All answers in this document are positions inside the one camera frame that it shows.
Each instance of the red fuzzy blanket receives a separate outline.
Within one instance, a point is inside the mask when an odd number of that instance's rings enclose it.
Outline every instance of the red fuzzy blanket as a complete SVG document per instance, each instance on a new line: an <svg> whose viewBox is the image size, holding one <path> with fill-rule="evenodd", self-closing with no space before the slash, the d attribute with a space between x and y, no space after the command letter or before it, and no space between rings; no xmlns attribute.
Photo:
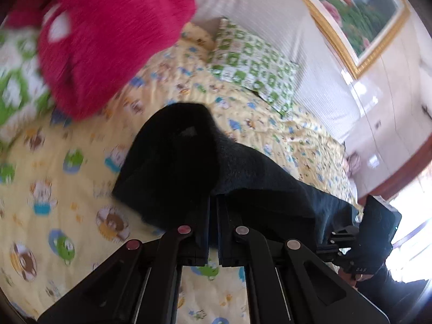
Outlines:
<svg viewBox="0 0 432 324"><path fill-rule="evenodd" d="M18 0L6 24L42 24L43 76L57 106L81 119L172 46L194 12L194 0Z"/></svg>

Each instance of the pillow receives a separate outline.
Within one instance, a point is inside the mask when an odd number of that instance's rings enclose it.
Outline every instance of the pillow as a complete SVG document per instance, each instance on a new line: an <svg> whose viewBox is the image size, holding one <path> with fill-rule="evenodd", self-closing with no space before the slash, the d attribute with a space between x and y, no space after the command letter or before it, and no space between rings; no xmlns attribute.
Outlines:
<svg viewBox="0 0 432 324"><path fill-rule="evenodd" d="M215 36L221 16L274 45L300 64L294 100L339 142L360 118L359 108L302 0L195 0L192 22Z"/></svg>
<svg viewBox="0 0 432 324"><path fill-rule="evenodd" d="M299 66L225 17L220 20L215 49L208 62L219 79L257 92L282 117L291 109Z"/></svg>
<svg viewBox="0 0 432 324"><path fill-rule="evenodd" d="M38 31L0 29L0 152L50 107L36 56Z"/></svg>

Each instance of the black towel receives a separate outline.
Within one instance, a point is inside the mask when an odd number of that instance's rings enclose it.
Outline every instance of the black towel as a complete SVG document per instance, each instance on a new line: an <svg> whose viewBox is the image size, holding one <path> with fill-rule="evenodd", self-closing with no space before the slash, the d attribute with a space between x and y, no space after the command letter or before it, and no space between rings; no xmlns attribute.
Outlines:
<svg viewBox="0 0 432 324"><path fill-rule="evenodd" d="M163 230L182 224L203 196L225 194L245 225L267 238L296 238L312 250L355 225L349 203L297 181L253 148L227 138L208 109L176 103L138 133L113 195Z"/></svg>

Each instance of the window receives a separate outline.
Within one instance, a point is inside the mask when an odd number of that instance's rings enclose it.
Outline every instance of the window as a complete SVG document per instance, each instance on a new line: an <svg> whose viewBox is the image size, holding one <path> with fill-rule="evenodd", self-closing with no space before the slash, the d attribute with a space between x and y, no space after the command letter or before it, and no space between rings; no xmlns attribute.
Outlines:
<svg viewBox="0 0 432 324"><path fill-rule="evenodd" d="M397 281L432 278L432 163L390 201L402 214L387 267Z"/></svg>

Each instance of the black sleeve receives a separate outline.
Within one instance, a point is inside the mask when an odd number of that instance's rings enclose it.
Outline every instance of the black sleeve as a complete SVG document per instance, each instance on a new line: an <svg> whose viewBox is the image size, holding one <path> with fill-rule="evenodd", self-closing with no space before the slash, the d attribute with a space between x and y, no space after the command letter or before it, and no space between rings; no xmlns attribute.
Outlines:
<svg viewBox="0 0 432 324"><path fill-rule="evenodd" d="M382 310L393 324L411 309L426 284L426 280L397 282L384 264L371 279L358 282L357 289Z"/></svg>

